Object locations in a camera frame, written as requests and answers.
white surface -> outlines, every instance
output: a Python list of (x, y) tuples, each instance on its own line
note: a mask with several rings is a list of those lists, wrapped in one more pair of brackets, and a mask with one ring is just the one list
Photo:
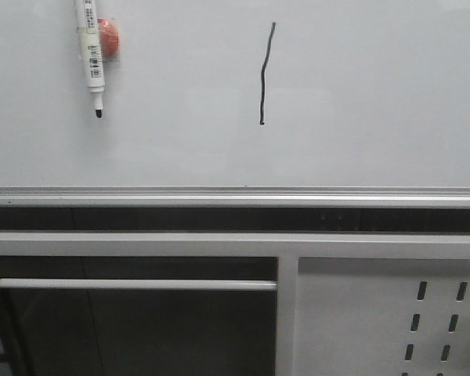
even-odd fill
[(271, 280), (65, 280), (2, 278), (0, 288), (109, 290), (276, 290)]
[(121, 32), (102, 120), (73, 2), (0, 2), (0, 186), (470, 187), (470, 0), (98, 11)]

black marker line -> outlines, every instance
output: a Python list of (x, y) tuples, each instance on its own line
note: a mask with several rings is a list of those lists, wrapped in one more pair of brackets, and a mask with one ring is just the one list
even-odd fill
[(277, 23), (272, 22), (272, 30), (269, 33), (268, 45), (266, 46), (265, 61), (263, 62), (263, 67), (261, 69), (261, 103), (259, 104), (259, 124), (260, 125), (265, 124), (265, 86), (266, 86), (265, 71), (266, 71), (266, 65), (268, 65), (269, 51), (272, 48), (273, 33), (275, 32), (276, 25)]

perforated metal panel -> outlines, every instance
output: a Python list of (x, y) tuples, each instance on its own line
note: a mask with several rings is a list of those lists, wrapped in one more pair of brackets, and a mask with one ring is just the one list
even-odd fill
[(295, 376), (470, 376), (470, 261), (301, 258), (297, 289)]

